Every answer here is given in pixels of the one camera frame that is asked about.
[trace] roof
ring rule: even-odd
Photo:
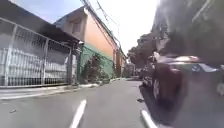
[[[39,34],[49,37],[58,42],[78,43],[79,40],[73,36],[56,28],[55,25],[48,23],[40,17],[26,11],[25,9],[9,2],[1,0],[0,7],[4,11],[0,11],[0,17],[21,25],[25,28],[33,30]]]

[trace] tree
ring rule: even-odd
[[[138,46],[132,47],[127,55],[136,68],[142,68],[146,65],[147,58],[156,50],[156,41],[151,34],[144,34],[137,42]]]

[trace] sky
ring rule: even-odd
[[[83,5],[80,0],[11,1],[50,23],[54,23]],[[141,35],[151,31],[157,0],[98,0],[108,15],[108,21],[99,9],[96,0],[89,1],[99,17],[119,39],[125,54],[137,45],[137,39]]]

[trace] window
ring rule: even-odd
[[[75,20],[72,22],[72,33],[80,32],[81,31],[81,19]]]

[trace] gate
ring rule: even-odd
[[[0,18],[1,85],[68,84],[70,47]]]

